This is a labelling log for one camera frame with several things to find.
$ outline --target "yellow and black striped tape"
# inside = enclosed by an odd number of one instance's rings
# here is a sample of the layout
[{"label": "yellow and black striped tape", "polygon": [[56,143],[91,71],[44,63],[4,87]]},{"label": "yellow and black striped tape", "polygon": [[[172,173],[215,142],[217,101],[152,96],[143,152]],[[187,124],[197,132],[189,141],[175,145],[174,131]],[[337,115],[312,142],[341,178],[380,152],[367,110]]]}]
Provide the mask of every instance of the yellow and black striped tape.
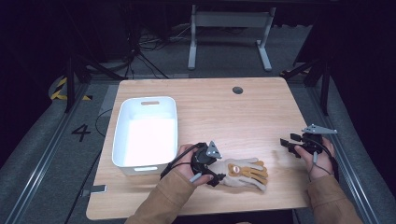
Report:
[{"label": "yellow and black striped tape", "polygon": [[[67,95],[61,95],[61,90],[64,87],[64,84],[67,82],[67,77],[63,77],[61,81],[59,81],[58,86],[55,88],[55,91],[51,95],[51,100],[67,100]],[[82,100],[92,100],[93,96],[91,95],[84,95]]]}]

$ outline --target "table top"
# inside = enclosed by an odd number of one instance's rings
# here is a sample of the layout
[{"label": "table top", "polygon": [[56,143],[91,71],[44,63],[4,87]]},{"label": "table top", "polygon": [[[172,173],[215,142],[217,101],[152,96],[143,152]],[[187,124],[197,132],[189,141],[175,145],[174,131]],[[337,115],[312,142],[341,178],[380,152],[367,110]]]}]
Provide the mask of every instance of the table top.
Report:
[{"label": "table top", "polygon": [[[243,89],[241,94],[234,87]],[[177,104],[178,144],[213,140],[223,159],[257,157],[268,169],[267,190],[204,185],[180,215],[231,213],[307,207],[304,161],[290,154],[279,138],[290,139],[306,127],[288,84],[281,77],[126,80],[119,86],[87,217],[128,217],[148,197],[159,175],[127,176],[113,164],[112,146],[122,102],[130,98],[170,96]]]}]

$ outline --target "brown sleeve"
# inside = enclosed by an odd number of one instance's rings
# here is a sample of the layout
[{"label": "brown sleeve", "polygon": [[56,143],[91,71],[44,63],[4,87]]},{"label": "brown sleeve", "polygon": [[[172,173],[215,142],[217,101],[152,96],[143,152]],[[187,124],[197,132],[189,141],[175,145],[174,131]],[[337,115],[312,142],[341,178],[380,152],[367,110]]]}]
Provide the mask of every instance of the brown sleeve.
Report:
[{"label": "brown sleeve", "polygon": [[353,204],[332,175],[312,181],[308,185],[308,195],[316,223],[362,223]]},{"label": "brown sleeve", "polygon": [[172,223],[195,189],[190,180],[173,169],[125,223]]}]

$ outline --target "person's left hand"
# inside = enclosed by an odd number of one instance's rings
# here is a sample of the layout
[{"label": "person's left hand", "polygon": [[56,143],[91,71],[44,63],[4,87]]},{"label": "person's left hand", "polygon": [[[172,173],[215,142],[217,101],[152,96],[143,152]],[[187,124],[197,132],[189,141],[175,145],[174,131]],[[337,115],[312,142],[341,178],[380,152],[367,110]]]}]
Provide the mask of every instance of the person's left hand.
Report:
[{"label": "person's left hand", "polygon": [[[177,155],[180,155],[181,153],[183,153],[189,147],[192,147],[192,146],[193,146],[192,144],[187,144],[187,145],[181,146],[178,149]],[[198,150],[198,148],[191,150],[185,156],[180,158],[180,160],[178,160],[177,163],[175,163],[175,165],[174,165],[174,167],[175,167],[174,169],[177,169],[184,176],[186,176],[186,178],[188,178],[189,180],[194,176],[194,173],[192,172],[192,169],[191,169],[191,158],[192,158],[192,154],[194,152],[196,152],[197,150]],[[213,179],[213,175],[202,175],[197,180],[195,180],[192,184],[195,186],[200,186],[200,185],[206,184],[211,179]]]}]

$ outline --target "yellow and white glove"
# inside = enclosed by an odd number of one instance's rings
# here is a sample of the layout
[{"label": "yellow and white glove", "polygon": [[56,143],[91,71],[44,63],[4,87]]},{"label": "yellow and white glove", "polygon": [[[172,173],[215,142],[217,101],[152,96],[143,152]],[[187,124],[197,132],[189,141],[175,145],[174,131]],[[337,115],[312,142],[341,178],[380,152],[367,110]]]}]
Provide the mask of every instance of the yellow and white glove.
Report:
[{"label": "yellow and white glove", "polygon": [[216,161],[209,166],[215,174],[225,174],[220,184],[231,187],[254,187],[265,191],[267,185],[267,168],[257,158]]}]

